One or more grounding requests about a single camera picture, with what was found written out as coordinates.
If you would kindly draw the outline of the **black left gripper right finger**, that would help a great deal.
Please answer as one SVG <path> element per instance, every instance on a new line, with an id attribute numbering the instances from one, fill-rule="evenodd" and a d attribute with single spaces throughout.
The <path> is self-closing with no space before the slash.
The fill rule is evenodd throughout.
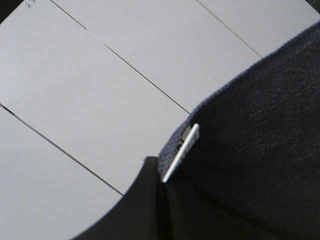
<path id="1" fill-rule="evenodd" d="M 223 210 L 189 183 L 165 184 L 176 240 L 269 240 L 270 236 Z"/>

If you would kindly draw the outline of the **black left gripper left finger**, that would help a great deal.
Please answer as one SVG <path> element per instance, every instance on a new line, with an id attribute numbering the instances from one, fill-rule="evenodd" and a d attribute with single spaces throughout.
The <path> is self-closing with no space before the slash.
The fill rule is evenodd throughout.
<path id="1" fill-rule="evenodd" d="M 148 156 L 119 202 L 75 240 L 158 240 L 158 158 Z"/>

